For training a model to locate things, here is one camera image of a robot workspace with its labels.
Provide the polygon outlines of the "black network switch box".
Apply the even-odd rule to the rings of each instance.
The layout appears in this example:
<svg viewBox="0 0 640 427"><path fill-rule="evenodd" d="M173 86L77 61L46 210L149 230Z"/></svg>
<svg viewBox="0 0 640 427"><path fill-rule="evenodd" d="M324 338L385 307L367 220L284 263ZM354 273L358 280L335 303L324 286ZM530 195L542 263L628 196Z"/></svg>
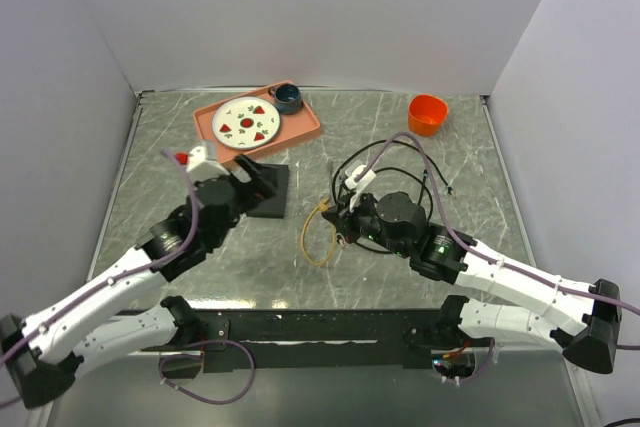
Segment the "black network switch box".
<svg viewBox="0 0 640 427"><path fill-rule="evenodd" d="M263 164L275 194L247 212L251 218L284 219L289 187L289 166L283 164Z"/></svg>

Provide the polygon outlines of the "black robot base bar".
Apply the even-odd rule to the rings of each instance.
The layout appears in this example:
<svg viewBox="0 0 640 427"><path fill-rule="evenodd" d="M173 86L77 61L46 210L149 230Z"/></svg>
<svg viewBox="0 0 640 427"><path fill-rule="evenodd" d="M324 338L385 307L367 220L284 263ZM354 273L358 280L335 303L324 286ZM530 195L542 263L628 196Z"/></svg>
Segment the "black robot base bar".
<svg viewBox="0 0 640 427"><path fill-rule="evenodd" d="M436 352L485 348L458 325L461 302L438 309L195 309L161 353L194 351L207 373L255 367L396 365L429 369Z"/></svg>

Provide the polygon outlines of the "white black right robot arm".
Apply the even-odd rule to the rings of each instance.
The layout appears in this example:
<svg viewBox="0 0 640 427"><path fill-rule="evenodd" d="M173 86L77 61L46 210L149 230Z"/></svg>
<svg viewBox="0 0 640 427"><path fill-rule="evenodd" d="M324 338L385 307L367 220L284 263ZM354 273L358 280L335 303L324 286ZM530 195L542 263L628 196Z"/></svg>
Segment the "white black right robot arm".
<svg viewBox="0 0 640 427"><path fill-rule="evenodd" d="M405 192L381 199L364 194L357 205L345 195L322 216L346 243L366 238L407 259L423 277L502 299L500 305L463 296L446 300L437 321L444 343L492 338L536 344L560 352L584 370L612 373L621 324L615 283L572 281L501 255L430 222L425 209Z"/></svg>

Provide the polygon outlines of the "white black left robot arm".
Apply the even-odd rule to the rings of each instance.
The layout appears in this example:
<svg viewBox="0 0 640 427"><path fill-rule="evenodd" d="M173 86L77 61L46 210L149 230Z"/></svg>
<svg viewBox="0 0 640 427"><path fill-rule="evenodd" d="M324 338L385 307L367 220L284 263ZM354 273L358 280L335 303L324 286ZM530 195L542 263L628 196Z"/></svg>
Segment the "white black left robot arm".
<svg viewBox="0 0 640 427"><path fill-rule="evenodd" d="M219 248L241 217L277 193L277 171L245 155L238 179L206 153L165 151L183 176L184 204L153 225L102 274L56 304L25 318L1 320L1 365L27 409L66 393L83 375L148 347L190 347L198 321L189 304L171 297L128 319L116 315L149 289L163 287Z"/></svg>

